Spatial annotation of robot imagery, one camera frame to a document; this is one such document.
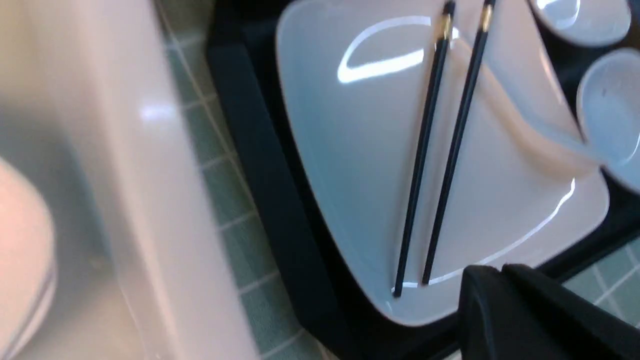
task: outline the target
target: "white container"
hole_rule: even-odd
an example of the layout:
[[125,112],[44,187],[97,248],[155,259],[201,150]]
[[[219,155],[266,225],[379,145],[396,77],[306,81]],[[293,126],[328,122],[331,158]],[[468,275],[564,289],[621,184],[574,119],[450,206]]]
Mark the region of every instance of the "white container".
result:
[[151,3],[6,0],[0,30],[0,156],[60,266],[17,359],[256,359]]

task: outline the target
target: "small white bowl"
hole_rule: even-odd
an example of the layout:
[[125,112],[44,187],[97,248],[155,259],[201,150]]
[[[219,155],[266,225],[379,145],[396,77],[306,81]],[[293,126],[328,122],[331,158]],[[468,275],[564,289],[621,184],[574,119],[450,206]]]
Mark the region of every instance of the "small white bowl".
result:
[[598,59],[578,88],[585,140],[617,181],[640,193],[640,52],[620,49]]
[[599,47],[622,40],[631,26],[627,0],[530,0],[536,16],[558,37]]

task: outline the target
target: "square plate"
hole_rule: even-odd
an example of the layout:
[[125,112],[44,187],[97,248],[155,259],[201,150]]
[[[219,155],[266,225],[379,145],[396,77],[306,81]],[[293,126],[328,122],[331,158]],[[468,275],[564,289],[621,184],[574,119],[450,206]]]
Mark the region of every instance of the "square plate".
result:
[[[300,0],[283,13],[276,34],[291,132],[326,225],[367,298],[407,326],[457,309],[465,266],[540,265],[593,230],[609,207],[599,173],[567,176],[519,146],[480,78],[432,279],[419,285],[482,7],[482,0],[458,0],[403,296],[392,296],[433,31],[443,4]],[[524,119],[542,119],[578,138],[525,0],[496,5],[484,63]]]

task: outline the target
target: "green tile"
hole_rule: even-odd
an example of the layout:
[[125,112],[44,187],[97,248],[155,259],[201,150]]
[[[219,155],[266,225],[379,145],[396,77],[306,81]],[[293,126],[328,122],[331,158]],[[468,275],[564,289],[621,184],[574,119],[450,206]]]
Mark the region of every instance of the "green tile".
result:
[[207,116],[207,112],[202,105],[185,111],[191,140],[198,154],[200,163],[212,160],[224,154],[224,149],[218,134],[213,129],[213,125]]
[[233,225],[225,230],[223,237],[238,288],[277,269],[258,216]]
[[191,80],[189,79],[187,72],[184,70],[182,63],[180,62],[178,52],[176,50],[167,50],[166,56],[169,60],[169,65],[173,74],[173,81],[175,82],[178,94],[180,95],[180,101],[183,104],[186,104],[188,102],[198,100],[198,96],[193,90]]
[[608,288],[629,273],[633,267],[625,248],[619,249],[600,260],[597,265]]
[[220,133],[222,134],[222,138],[225,140],[230,149],[234,148],[234,141],[231,139],[231,133],[229,133],[229,128],[227,126],[227,119],[225,118],[225,114],[222,112],[222,108],[220,107],[220,101],[218,98],[215,98],[209,102],[207,102],[207,106],[209,107],[209,111],[211,112],[211,116],[213,117],[213,121],[216,122]]
[[636,326],[640,322],[640,274],[637,272],[613,292],[613,298],[625,320]]
[[618,317],[618,314],[616,314],[616,311],[611,306],[611,302],[609,301],[609,298],[606,298],[601,303],[599,303],[598,307],[600,309],[603,309],[604,311],[607,311],[609,314],[612,314],[613,316]]
[[323,360],[316,340],[305,332],[296,342],[267,357],[268,360]]
[[631,248],[631,252],[636,256],[636,260],[640,261],[640,239],[636,239],[629,243],[629,247]]
[[224,225],[253,210],[253,204],[231,161],[225,159],[204,171],[218,223]]
[[592,268],[588,268],[569,279],[569,281],[564,284],[564,287],[586,299],[588,302],[594,302],[602,295],[602,289],[596,280]]
[[300,330],[280,278],[244,294],[242,302],[261,354],[291,339]]
[[187,60],[187,65],[196,79],[203,96],[210,96],[215,93],[211,73],[204,56],[205,42],[198,41],[182,47],[182,53]]
[[449,355],[445,360],[461,360],[462,354],[460,350],[456,350],[453,354]]
[[157,0],[169,28],[179,42],[204,39],[209,27],[213,0]]

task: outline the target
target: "black object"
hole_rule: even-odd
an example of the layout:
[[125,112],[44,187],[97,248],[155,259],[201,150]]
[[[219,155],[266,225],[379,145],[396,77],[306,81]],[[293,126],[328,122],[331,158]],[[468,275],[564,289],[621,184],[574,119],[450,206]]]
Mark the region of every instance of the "black object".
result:
[[640,359],[640,331],[528,266],[468,266],[458,313],[465,360]]
[[489,35],[489,27],[493,17],[493,7],[495,0],[484,0],[482,16],[480,18],[480,27],[476,34],[473,52],[471,53],[471,61],[467,70],[467,79],[465,87],[462,90],[462,99],[460,100],[460,108],[458,110],[458,118],[456,119],[456,127],[453,129],[453,138],[451,139],[451,148],[447,158],[447,166],[444,170],[444,179],[442,181],[442,189],[440,190],[440,198],[438,199],[438,207],[436,208],[436,217],[433,221],[433,229],[431,230],[431,240],[429,241],[429,249],[427,250],[427,260],[424,263],[424,272],[422,273],[422,284],[428,285],[431,278],[431,269],[433,269],[433,261],[436,258],[436,248],[438,247],[438,238],[442,228],[442,220],[447,209],[447,201],[449,200],[449,191],[451,183],[453,183],[453,174],[456,171],[458,162],[458,154],[460,153],[460,145],[465,133],[469,109],[473,100],[474,90],[480,73],[480,65],[482,65],[482,56],[486,39]]
[[453,28],[453,13],[455,10],[456,3],[448,1],[444,5],[444,9],[442,11],[442,34],[439,35],[439,38],[436,41],[436,51],[433,55],[431,75],[429,78],[429,85],[427,87],[427,97],[424,102],[424,113],[422,114],[420,135],[418,136],[418,149],[415,153],[415,164],[413,165],[411,188],[409,190],[409,203],[407,205],[406,218],[404,220],[402,245],[400,246],[400,259],[398,261],[396,285],[394,287],[395,297],[400,297],[402,294],[406,258],[409,254],[409,244],[411,242],[411,233],[413,231],[415,210],[418,205],[418,198],[420,197],[420,185],[422,184],[422,174],[424,173],[424,161],[427,158],[431,125],[433,124],[433,115],[436,111],[438,92],[440,91],[440,80],[442,80],[442,72],[444,71],[444,62],[447,58],[447,50],[449,49],[449,41],[451,39],[451,31]]
[[[207,60],[296,316],[343,360],[443,358],[458,347],[456,315],[416,328],[382,317],[352,278],[317,208],[289,130],[275,63],[275,28],[290,2],[217,0]],[[640,49],[640,0],[630,4],[634,21],[622,45]],[[601,49],[573,54],[575,48],[545,29],[541,32],[561,86],[575,106],[575,80]],[[538,267],[552,279],[569,279],[640,233],[640,198],[605,178],[611,194],[606,219]]]

